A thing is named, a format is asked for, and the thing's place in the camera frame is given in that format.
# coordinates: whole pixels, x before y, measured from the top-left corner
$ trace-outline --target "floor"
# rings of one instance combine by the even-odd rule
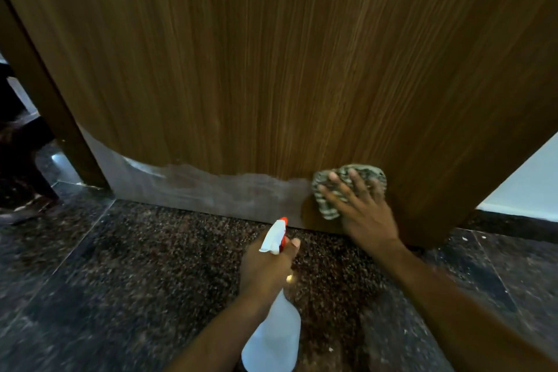
[[[39,166],[60,202],[0,228],[0,372],[161,370],[234,299],[243,248],[268,225],[114,200],[49,169],[49,150]],[[288,234],[303,242],[286,290],[297,371],[452,370],[365,253]],[[558,359],[557,245],[456,229],[425,260]]]

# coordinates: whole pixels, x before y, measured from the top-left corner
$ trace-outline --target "white spray bottle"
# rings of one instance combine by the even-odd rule
[[[271,226],[260,251],[279,254],[285,244],[287,218]],[[266,319],[242,349],[242,363],[248,372],[292,372],[298,356],[300,315],[283,294],[271,305]]]

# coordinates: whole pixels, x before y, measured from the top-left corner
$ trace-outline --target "white wall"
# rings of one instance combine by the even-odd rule
[[[527,159],[478,209],[558,222],[558,134]]]

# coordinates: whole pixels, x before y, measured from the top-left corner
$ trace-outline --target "cleaning cloth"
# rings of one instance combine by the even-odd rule
[[[337,185],[333,185],[328,178],[328,175],[331,171],[338,174],[341,181],[349,186],[352,191],[355,191],[353,182],[349,177],[349,170],[354,169],[364,180],[366,186],[370,189],[371,183],[370,181],[373,178],[376,178],[380,181],[380,185],[383,187],[384,192],[387,188],[387,179],[384,172],[377,167],[373,167],[370,165],[359,165],[359,164],[352,164],[352,165],[345,165],[337,169],[328,169],[327,171],[318,171],[314,174],[314,178],[312,179],[312,191],[314,192],[314,196],[316,197],[316,201],[318,207],[320,209],[320,213],[325,219],[335,219],[339,216],[339,212],[336,208],[331,206],[331,204],[324,199],[324,196],[321,195],[320,191],[317,189],[318,185],[325,185],[328,187],[339,199],[343,202],[346,202],[347,199],[344,195],[342,195],[339,190],[337,189]]]

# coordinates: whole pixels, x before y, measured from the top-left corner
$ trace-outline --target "forearm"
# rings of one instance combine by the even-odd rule
[[[378,251],[457,372],[556,371],[556,364],[401,245]]]
[[[214,318],[165,372],[230,372],[269,306],[250,294],[236,298]]]

